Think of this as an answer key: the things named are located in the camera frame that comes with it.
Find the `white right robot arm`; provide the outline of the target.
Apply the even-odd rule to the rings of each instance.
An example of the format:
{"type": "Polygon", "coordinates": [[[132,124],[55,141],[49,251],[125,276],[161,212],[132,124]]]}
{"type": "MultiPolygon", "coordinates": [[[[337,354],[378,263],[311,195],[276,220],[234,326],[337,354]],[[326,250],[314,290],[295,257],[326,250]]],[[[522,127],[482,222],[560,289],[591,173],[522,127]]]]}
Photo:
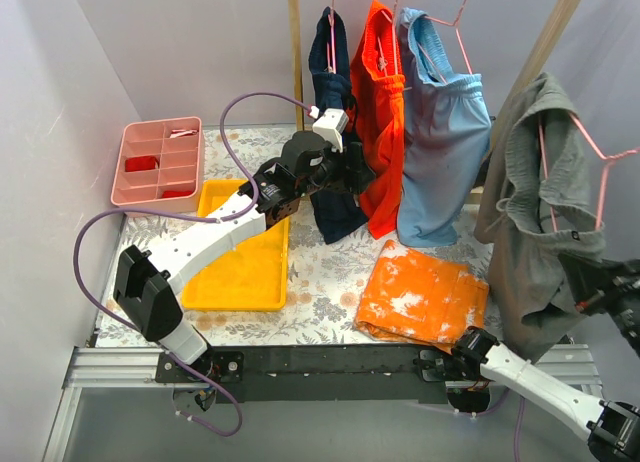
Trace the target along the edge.
{"type": "MultiPolygon", "coordinates": [[[[581,315],[607,314],[639,351],[639,261],[594,261],[562,253],[558,259],[581,315]]],[[[587,395],[522,359],[487,331],[471,326],[452,349],[464,379],[499,382],[556,417],[585,441],[599,461],[639,459],[639,408],[587,395]]]]}

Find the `pink wire hanger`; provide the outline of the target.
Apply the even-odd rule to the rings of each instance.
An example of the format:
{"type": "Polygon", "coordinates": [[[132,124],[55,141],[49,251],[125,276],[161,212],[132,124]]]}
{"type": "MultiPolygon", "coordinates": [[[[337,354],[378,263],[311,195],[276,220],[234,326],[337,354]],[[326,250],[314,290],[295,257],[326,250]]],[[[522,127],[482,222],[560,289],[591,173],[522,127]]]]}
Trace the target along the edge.
{"type": "MultiPolygon", "coordinates": [[[[607,155],[601,150],[600,146],[594,141],[594,139],[589,134],[589,132],[587,131],[587,129],[585,128],[583,123],[580,121],[579,117],[574,112],[569,112],[569,117],[570,117],[571,121],[573,122],[574,126],[579,131],[579,133],[583,136],[585,141],[588,143],[588,145],[594,151],[595,155],[604,164],[602,172],[601,172],[601,177],[600,177],[600,186],[599,186],[597,207],[596,207],[595,229],[598,230],[603,225],[603,213],[604,213],[604,208],[605,208],[605,203],[606,203],[606,193],[607,193],[607,188],[608,188],[609,173],[610,173],[611,169],[619,161],[621,161],[621,160],[623,160],[625,158],[629,158],[629,157],[638,155],[639,154],[639,148],[636,147],[636,148],[628,149],[628,150],[625,150],[623,152],[619,152],[619,153],[616,153],[616,154],[607,155]]],[[[540,146],[541,166],[542,166],[544,179],[547,180],[549,178],[549,168],[548,168],[548,162],[547,162],[547,152],[546,152],[546,147],[545,147],[545,135],[544,135],[544,129],[542,127],[542,119],[541,119],[541,117],[538,117],[537,130],[538,130],[538,141],[539,141],[539,146],[540,146]]]]}

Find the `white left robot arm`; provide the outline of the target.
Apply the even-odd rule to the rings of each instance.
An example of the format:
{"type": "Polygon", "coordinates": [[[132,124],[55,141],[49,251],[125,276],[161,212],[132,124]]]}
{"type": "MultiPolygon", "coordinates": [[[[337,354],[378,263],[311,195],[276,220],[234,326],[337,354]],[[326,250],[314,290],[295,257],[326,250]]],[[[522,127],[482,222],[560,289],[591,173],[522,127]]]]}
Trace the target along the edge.
{"type": "Polygon", "coordinates": [[[293,214],[300,199],[319,190],[359,195],[375,179],[359,141],[337,149],[328,138],[298,131],[280,156],[263,163],[204,221],[151,251],[132,245],[119,256],[113,297],[148,342],[168,351],[193,382],[213,368],[211,346],[186,321],[177,300],[212,262],[293,214]]]}

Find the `grey shorts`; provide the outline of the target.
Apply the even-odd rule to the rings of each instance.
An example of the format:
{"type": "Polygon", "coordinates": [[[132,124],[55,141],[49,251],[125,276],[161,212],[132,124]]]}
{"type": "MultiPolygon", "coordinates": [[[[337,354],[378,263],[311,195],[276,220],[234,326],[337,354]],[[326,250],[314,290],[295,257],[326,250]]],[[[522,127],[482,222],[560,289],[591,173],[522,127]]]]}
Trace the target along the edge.
{"type": "Polygon", "coordinates": [[[497,135],[474,231],[493,247],[488,283],[503,339],[532,362],[583,318],[559,254],[600,260],[605,249],[590,210],[590,176],[574,112],[548,73],[514,98],[497,135]]]}

